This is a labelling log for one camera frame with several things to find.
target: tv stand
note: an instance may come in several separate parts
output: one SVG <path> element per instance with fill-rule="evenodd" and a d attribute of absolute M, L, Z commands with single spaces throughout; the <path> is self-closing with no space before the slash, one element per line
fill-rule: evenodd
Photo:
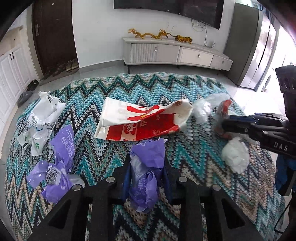
<path fill-rule="evenodd" d="M 229 71 L 232 60 L 205 46 L 175 40 L 124 37 L 123 60 L 128 66 L 140 64 L 190 65 Z"/>

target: silver bolt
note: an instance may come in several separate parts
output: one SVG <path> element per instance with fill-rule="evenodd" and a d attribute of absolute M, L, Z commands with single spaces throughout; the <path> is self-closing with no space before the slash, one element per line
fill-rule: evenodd
<path fill-rule="evenodd" d="M 106 178 L 106 182 L 108 182 L 108 183 L 112 183 L 114 181 L 115 181 L 115 178 L 114 177 L 107 177 Z"/>
<path fill-rule="evenodd" d="M 215 191 L 220 191 L 220 190 L 221 190 L 221 187 L 220 187 L 218 184 L 214 184 L 214 185 L 213 185 L 213 189 L 214 189 Z"/>
<path fill-rule="evenodd" d="M 179 177 L 179 181 L 182 183 L 187 182 L 187 180 L 188 180 L 187 177 L 183 177 L 183 176 Z"/>
<path fill-rule="evenodd" d="M 75 185 L 72 187 L 72 189 L 73 189 L 74 191 L 78 191 L 78 190 L 80 190 L 80 188 L 81 188 L 81 186 L 80 186 L 79 184 L 75 184 Z"/>

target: zigzag rug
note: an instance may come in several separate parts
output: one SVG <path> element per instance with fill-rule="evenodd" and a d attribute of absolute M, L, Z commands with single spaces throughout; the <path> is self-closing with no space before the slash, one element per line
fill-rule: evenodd
<path fill-rule="evenodd" d="M 72 125 L 76 149 L 72 173 L 84 175 L 89 185 L 95 185 L 122 165 L 133 145 L 132 142 L 93 138 L 106 96 L 147 107 L 166 105 L 183 98 L 193 102 L 213 93 L 227 92 L 215 79 L 199 75 L 159 72 L 73 81 L 51 93 L 67 103 L 51 139 L 61 128 Z M 243 114 L 236 103 L 230 109 Z M 46 144 L 38 157 L 30 155 L 30 148 L 23 150 L 16 137 L 24 132 L 25 122 L 24 118 L 16 127 L 5 177 L 6 204 L 17 240 L 26 240 L 53 207 L 41 196 L 44 182 L 34 190 L 26 181 L 26 176 L 40 159 L 54 161 L 53 149 Z M 247 170 L 241 175 L 233 174 L 221 160 L 221 150 L 226 141 L 212 132 L 213 118 L 202 125 L 195 124 L 195 119 L 190 118 L 187 124 L 186 132 L 166 136 L 165 147 L 170 164 L 198 184 L 221 185 L 264 239 L 272 240 L 273 225 L 285 205 L 275 190 L 275 167 L 268 151 L 249 144 L 250 164 Z M 180 207 L 170 206 L 162 190 L 160 200 L 148 214 L 136 213 L 129 202 L 125 206 L 115 206 L 113 214 L 117 240 L 176 240 L 178 237 Z"/>

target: television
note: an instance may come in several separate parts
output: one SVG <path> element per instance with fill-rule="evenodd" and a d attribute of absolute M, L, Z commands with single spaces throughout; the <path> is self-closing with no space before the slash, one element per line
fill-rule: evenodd
<path fill-rule="evenodd" d="M 175 13 L 220 29 L 224 0 L 114 0 L 114 8 Z"/>

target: tile floor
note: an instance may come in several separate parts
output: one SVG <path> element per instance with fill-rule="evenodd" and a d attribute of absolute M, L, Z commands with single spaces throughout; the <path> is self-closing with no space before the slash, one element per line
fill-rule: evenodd
<path fill-rule="evenodd" d="M 246 88 L 238 88 L 232 81 L 230 81 L 227 77 L 225 77 L 221 72 L 212 69 L 205 69 L 199 67 L 192 66 L 180 66 L 180 68 L 176 68 L 176 66 L 170 65 L 145 65 L 145 66 L 132 66 L 131 74 L 137 73 L 147 73 L 147 72 L 168 72 L 168 73 L 176 73 L 176 74 L 199 74 L 202 76 L 208 76 L 212 78 L 216 78 L 219 80 L 228 93 L 234 98 L 234 100 L 239 104 L 242 110 L 246 115 L 253 114 L 254 112 L 269 112 L 269 113 L 282 113 L 284 111 L 283 101 L 275 102 L 271 94 L 266 92 L 256 93 L 253 90 L 249 90 Z M 5 170 L 6 170 L 6 160 L 9 153 L 10 141 L 12 139 L 17 118 L 23 113 L 24 109 L 28 106 L 30 102 L 38 98 L 38 91 L 53 91 L 59 88 L 62 88 L 69 84 L 73 80 L 80 80 L 84 78 L 90 77 L 102 77 L 102 76 L 113 76 L 120 73 L 126 73 L 127 67 L 123 64 L 117 64 L 113 67 L 96 69 L 90 72 L 81 73 L 78 71 L 77 73 L 66 76 L 52 82 L 46 83 L 44 85 L 38 86 L 36 90 L 33 92 L 33 95 L 29 100 L 26 101 L 20 108 L 18 108 L 11 124 L 8 129 L 3 149 L 2 149 L 2 157 L 0 160 L 0 218 L 3 223 L 6 225 L 7 229 L 12 233 L 10 219 L 8 217 L 7 208 L 5 205 L 5 192 L 4 192 L 4 178 L 5 178 Z M 273 160 L 276 159 L 277 155 L 273 154 Z"/>

